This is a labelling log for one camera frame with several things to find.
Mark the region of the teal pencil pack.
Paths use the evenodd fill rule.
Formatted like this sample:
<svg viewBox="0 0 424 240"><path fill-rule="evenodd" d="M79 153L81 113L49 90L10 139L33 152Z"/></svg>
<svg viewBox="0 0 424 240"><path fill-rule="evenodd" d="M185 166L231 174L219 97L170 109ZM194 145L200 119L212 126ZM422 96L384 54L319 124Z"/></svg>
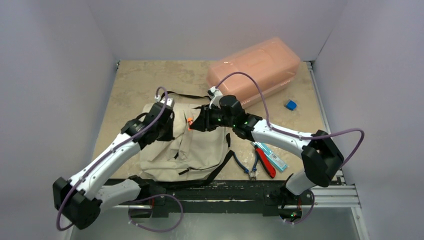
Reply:
<svg viewBox="0 0 424 240"><path fill-rule="evenodd" d="M277 156L265 143L255 141L251 144L254 147L260 148L268 158L269 162L280 173L287 169L288 165L279 156Z"/></svg>

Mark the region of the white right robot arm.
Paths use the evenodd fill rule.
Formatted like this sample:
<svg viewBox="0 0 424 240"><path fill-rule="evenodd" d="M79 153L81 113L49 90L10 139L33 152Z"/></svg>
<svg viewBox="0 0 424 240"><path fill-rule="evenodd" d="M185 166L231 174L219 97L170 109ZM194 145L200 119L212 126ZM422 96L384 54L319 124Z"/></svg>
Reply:
<svg viewBox="0 0 424 240"><path fill-rule="evenodd" d="M189 127L200 132L211 132L218 127L231 128L241 139L268 144L299 157L303 169L290 176L280 196L288 204L315 186L328 187L344 162L344 157L329 135L294 131L272 125L266 119L247 113L233 95L223 96L218 104L201 105L199 116Z"/></svg>

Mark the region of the orange blue small item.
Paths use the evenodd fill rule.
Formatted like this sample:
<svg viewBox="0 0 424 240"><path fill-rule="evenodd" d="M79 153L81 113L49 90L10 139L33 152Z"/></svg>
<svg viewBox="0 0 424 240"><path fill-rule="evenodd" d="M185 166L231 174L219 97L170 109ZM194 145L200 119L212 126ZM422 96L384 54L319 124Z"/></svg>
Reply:
<svg viewBox="0 0 424 240"><path fill-rule="evenodd" d="M188 126L188 130L190 131L191 130L191 125L193 124L193 118L192 117L189 117L188 119L187 119L187 126Z"/></svg>

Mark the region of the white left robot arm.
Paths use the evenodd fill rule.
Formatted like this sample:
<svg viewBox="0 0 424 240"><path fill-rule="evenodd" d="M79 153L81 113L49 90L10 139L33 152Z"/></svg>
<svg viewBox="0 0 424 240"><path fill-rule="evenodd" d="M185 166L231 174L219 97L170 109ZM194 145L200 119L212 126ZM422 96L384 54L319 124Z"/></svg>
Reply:
<svg viewBox="0 0 424 240"><path fill-rule="evenodd" d="M146 146L162 140L171 131L174 100L158 100L136 118L125 123L112 143L82 170L52 184L53 203L57 210L55 226L59 231L89 227L102 211L124 202L138 205L149 199L147 188L138 179L106 186L108 179L126 161Z"/></svg>

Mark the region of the beige canvas backpack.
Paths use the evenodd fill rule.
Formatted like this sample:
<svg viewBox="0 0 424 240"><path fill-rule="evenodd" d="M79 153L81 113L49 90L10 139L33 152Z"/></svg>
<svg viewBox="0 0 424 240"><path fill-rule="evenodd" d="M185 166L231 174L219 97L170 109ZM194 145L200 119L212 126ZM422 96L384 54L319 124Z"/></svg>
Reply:
<svg viewBox="0 0 424 240"><path fill-rule="evenodd" d="M231 136L224 127L201 132L188 130L188 118L195 120L199 104L176 103L172 141L155 141L139 154L140 177L175 185L207 184L227 165L234 153Z"/></svg>

